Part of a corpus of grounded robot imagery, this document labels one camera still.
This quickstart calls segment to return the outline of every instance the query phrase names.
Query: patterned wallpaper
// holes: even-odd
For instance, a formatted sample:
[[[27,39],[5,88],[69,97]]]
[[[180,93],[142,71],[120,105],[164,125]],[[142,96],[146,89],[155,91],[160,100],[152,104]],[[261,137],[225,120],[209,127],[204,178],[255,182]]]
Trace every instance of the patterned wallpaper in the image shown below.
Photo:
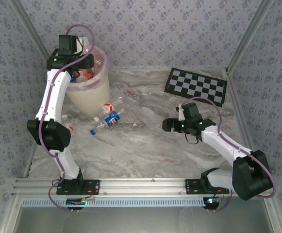
[[[260,0],[21,2],[49,52],[59,34],[82,23],[113,68],[169,68],[227,66]]]
[[[46,80],[45,64],[8,1],[0,0],[0,218],[12,178],[21,177],[32,147],[34,118]]]
[[[282,0],[276,0],[232,75],[255,149],[279,183],[282,205]]]

